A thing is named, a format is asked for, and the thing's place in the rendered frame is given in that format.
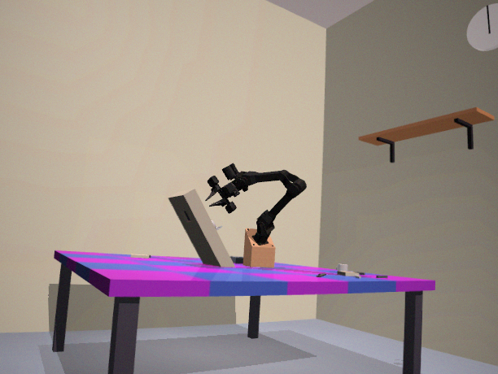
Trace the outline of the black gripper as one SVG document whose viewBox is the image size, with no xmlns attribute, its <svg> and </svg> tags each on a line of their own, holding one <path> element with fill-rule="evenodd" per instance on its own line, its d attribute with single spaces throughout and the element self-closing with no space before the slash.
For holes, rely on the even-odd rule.
<svg viewBox="0 0 498 374">
<path fill-rule="evenodd" d="M 225 207 L 225 209 L 227 210 L 227 212 L 230 214 L 231 212 L 233 212 L 234 210 L 236 210 L 236 206 L 234 204 L 234 202 L 229 202 L 228 198 L 229 198 L 229 192 L 226 188 L 221 188 L 218 183 L 218 179 L 216 178 L 216 176 L 211 176 L 208 180 L 207 180 L 208 184 L 210 185 L 210 187 L 212 187 L 211 189 L 211 193 L 210 195 L 207 197 L 207 199 L 205 201 L 207 201 L 209 198 L 211 198 L 216 192 L 219 193 L 219 195 L 222 197 L 222 199 L 220 201 L 217 201 L 217 202 L 214 202 L 213 204 L 210 205 L 210 207 L 213 207 L 213 206 L 224 206 L 224 205 L 227 205 Z"/>
</svg>

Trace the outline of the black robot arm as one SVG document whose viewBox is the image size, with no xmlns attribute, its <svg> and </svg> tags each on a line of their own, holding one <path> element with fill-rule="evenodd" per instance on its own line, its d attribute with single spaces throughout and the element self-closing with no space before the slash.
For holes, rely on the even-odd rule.
<svg viewBox="0 0 498 374">
<path fill-rule="evenodd" d="M 258 246 L 268 244 L 267 241 L 271 232 L 275 229 L 273 221 L 276 215 L 291 201 L 291 199 L 300 195 L 306 188 L 307 184 L 304 180 L 298 178 L 296 175 L 289 173 L 287 170 L 275 171 L 275 172 L 238 172 L 234 163 L 222 169 L 228 180 L 232 180 L 227 185 L 223 186 L 229 192 L 229 197 L 236 197 L 242 189 L 243 192 L 248 190 L 249 185 L 253 185 L 258 182 L 265 181 L 281 181 L 287 188 L 286 194 L 280 199 L 280 201 L 270 210 L 263 212 L 258 220 L 256 221 L 257 233 L 252 236 L 256 241 Z M 291 183 L 293 182 L 293 183 Z M 233 187 L 236 185 L 236 189 Z M 236 191 L 237 190 L 237 191 Z"/>
</svg>

